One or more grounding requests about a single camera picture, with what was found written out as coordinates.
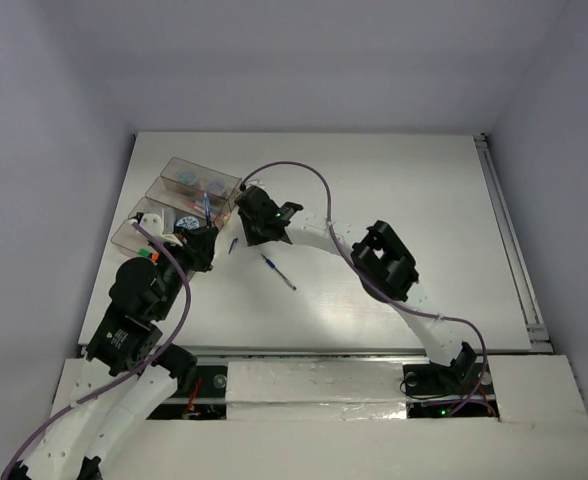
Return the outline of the small blue pen cap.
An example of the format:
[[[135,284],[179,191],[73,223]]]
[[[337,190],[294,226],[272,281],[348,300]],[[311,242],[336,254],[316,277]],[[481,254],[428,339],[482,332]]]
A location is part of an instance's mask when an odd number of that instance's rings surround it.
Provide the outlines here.
[[[239,238],[237,237],[237,238],[234,238],[231,241],[230,246],[229,246],[229,249],[228,249],[228,254],[231,254],[234,251],[234,249],[235,249],[235,247],[236,247],[236,245],[238,243],[238,240],[239,240]]]

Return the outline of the blue white tape roll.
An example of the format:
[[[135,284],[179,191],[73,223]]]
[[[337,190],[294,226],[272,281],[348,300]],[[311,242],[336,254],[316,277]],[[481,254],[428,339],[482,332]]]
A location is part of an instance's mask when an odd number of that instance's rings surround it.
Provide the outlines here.
[[[201,227],[201,222],[198,217],[192,215],[186,215],[179,218],[174,225],[174,231],[176,233],[184,233],[186,231],[196,230]]]

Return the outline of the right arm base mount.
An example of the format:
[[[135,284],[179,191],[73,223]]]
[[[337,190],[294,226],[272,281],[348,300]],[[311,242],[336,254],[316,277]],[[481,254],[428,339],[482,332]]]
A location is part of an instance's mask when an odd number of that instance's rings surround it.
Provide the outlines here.
[[[399,390],[410,419],[499,417],[490,367],[467,342],[448,367],[405,365]]]

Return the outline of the aluminium rail right edge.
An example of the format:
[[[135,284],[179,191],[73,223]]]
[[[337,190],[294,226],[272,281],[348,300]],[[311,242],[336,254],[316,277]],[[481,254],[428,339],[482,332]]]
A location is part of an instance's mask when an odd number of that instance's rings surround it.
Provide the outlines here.
[[[540,311],[533,284],[508,211],[491,156],[487,136],[483,133],[475,135],[474,143],[498,225],[512,283],[514,284],[518,298],[521,317],[530,342],[530,352],[532,354],[553,355],[555,353],[554,347]]]

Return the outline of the blue pen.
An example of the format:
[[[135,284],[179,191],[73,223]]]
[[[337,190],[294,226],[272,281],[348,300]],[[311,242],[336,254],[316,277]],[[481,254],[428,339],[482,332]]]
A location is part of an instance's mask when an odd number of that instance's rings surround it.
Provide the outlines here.
[[[268,258],[263,253],[261,253],[260,255],[265,261],[265,263],[268,265],[268,267],[282,279],[282,281],[287,285],[289,289],[291,289],[292,291],[297,290],[296,285],[293,284],[293,282],[274,264],[274,262],[270,258]]]
[[[211,214],[210,199],[209,199],[209,195],[206,191],[203,192],[203,209],[204,209],[206,225],[208,228],[210,228],[213,226],[213,220],[212,220],[212,214]]]

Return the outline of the clear jar blue pins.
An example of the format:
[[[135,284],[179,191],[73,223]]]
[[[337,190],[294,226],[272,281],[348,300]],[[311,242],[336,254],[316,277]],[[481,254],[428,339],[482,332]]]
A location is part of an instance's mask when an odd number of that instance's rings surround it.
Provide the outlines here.
[[[192,170],[183,170],[178,174],[178,180],[185,185],[193,185],[199,181],[198,174]]]

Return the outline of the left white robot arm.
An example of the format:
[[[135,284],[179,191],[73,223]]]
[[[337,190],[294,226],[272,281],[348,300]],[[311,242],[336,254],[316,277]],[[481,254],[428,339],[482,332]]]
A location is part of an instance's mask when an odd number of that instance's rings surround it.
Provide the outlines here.
[[[25,441],[3,478],[102,479],[163,401],[197,389],[196,356],[157,324],[190,289],[189,274],[211,270],[219,230],[182,229],[173,237],[148,218],[132,225],[159,256],[119,267],[67,405]]]

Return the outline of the white foam front block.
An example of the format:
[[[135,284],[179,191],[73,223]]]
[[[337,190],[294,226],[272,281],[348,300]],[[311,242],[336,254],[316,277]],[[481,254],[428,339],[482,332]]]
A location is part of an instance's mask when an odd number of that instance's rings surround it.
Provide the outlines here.
[[[238,361],[228,367],[232,421],[404,420],[402,365],[382,361]]]

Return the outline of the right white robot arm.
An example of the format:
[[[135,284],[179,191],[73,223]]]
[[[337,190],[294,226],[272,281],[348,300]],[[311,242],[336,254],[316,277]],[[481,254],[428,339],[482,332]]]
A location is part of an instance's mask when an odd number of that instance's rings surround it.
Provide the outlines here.
[[[456,392],[470,381],[476,353],[436,313],[419,283],[414,256],[388,223],[376,221],[359,238],[351,227],[300,204],[277,205],[256,185],[243,186],[235,203],[248,245],[285,242],[342,257],[366,293],[399,314],[420,340],[442,390]]]

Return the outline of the clear compartment organizer tray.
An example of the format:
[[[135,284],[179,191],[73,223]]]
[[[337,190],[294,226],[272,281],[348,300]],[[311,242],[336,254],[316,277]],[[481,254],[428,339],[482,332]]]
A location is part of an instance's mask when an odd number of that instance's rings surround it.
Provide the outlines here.
[[[178,174],[183,170],[196,172],[199,181],[193,185],[182,184],[178,180]],[[223,197],[209,194],[205,190],[207,182],[213,179],[221,179],[226,183],[227,191]],[[140,255],[139,250],[142,248],[149,250],[152,254],[153,250],[145,238],[128,222],[136,213],[142,212],[148,207],[170,207],[175,212],[175,222],[183,216],[192,215],[200,219],[201,227],[205,226],[204,211],[191,209],[183,203],[186,199],[203,202],[204,191],[209,195],[213,225],[223,228],[230,219],[233,211],[233,199],[239,193],[240,183],[241,179],[238,177],[179,157],[173,157],[148,188],[145,195],[126,215],[125,220],[112,236],[111,242],[126,256]]]

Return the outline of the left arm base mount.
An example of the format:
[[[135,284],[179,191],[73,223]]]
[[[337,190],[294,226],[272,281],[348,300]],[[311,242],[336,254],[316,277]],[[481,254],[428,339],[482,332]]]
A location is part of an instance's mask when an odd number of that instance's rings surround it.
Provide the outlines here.
[[[148,420],[225,420],[227,372],[226,365],[198,366],[192,388],[163,401]]]

